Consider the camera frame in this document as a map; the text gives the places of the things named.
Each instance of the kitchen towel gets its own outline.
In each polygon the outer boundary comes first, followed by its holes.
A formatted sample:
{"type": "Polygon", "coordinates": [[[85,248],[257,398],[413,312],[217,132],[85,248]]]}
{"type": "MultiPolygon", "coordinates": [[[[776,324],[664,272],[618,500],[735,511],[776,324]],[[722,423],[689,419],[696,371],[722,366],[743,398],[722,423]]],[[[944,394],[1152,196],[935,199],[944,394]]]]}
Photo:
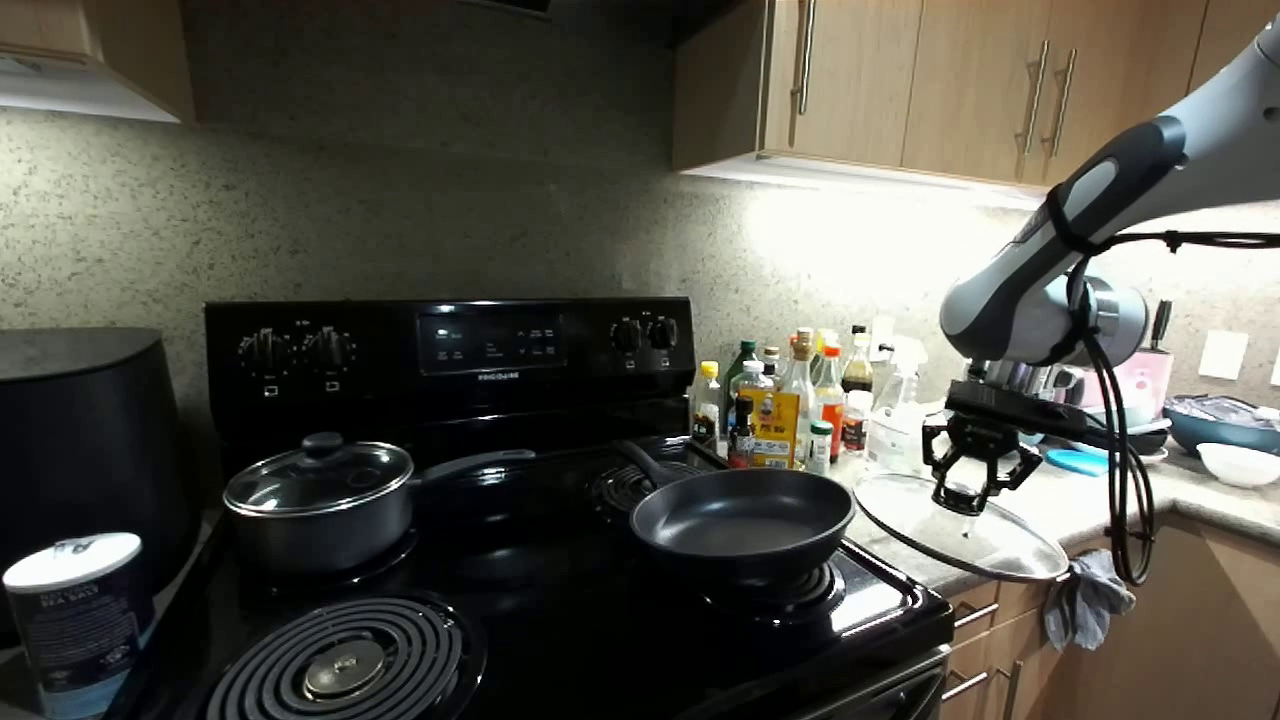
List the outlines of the kitchen towel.
{"type": "Polygon", "coordinates": [[[1094,653],[1121,613],[1130,609],[1130,590],[1116,577],[1112,551],[1088,551],[1070,559],[1069,581],[1060,581],[1038,613],[1038,630],[1053,647],[1094,653]]]}

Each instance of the coil burner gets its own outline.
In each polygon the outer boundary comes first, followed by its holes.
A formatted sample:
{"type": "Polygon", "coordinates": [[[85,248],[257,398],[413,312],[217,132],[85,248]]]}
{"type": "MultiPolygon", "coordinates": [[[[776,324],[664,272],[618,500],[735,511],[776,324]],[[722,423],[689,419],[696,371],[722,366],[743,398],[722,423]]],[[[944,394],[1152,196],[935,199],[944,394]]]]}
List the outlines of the coil burner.
{"type": "Polygon", "coordinates": [[[358,598],[312,609],[250,644],[213,688],[208,720],[460,718],[485,653],[428,598],[358,598]]]}

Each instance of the black electric stove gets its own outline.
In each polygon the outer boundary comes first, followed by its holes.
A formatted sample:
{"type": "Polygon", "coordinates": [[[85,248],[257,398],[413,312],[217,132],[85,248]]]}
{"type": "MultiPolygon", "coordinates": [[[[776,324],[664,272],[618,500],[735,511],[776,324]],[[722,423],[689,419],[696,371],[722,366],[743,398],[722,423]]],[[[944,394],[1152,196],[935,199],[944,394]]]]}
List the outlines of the black electric stove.
{"type": "Polygon", "coordinates": [[[270,577],[217,530],[113,718],[931,718],[953,622],[870,551],[803,577],[674,577],[626,534],[685,440],[689,301],[213,303],[227,472],[309,434],[428,479],[397,548],[270,577]]]}

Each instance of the bowl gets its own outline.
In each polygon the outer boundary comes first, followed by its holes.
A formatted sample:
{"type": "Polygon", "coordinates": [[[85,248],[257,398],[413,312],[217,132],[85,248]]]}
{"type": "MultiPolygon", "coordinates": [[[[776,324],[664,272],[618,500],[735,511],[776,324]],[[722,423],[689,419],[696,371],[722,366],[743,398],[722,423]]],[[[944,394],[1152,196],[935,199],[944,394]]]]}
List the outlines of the bowl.
{"type": "Polygon", "coordinates": [[[1239,488],[1263,488],[1280,479],[1280,456],[1239,443],[1199,443],[1199,464],[1239,488]]]}
{"type": "Polygon", "coordinates": [[[1280,451],[1280,423],[1235,398],[1175,398],[1162,415],[1169,438],[1196,456],[1199,443],[1239,443],[1280,451]]]}

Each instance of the pot handle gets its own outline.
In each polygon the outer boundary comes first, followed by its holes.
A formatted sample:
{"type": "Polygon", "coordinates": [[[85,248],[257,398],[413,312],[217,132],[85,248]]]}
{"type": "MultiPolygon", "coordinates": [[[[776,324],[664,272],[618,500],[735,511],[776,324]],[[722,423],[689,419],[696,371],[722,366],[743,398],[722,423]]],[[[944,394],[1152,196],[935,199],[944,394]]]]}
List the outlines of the pot handle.
{"type": "Polygon", "coordinates": [[[668,470],[660,470],[638,443],[633,440],[616,440],[611,443],[625,459],[638,464],[638,472],[651,479],[651,483],[671,483],[674,476],[668,470]]]}
{"type": "Polygon", "coordinates": [[[485,470],[485,464],[530,464],[535,451],[530,448],[500,448],[500,451],[474,451],[474,456],[457,456],[445,464],[428,464],[422,472],[417,472],[407,483],[431,483],[467,470],[485,470]]]}

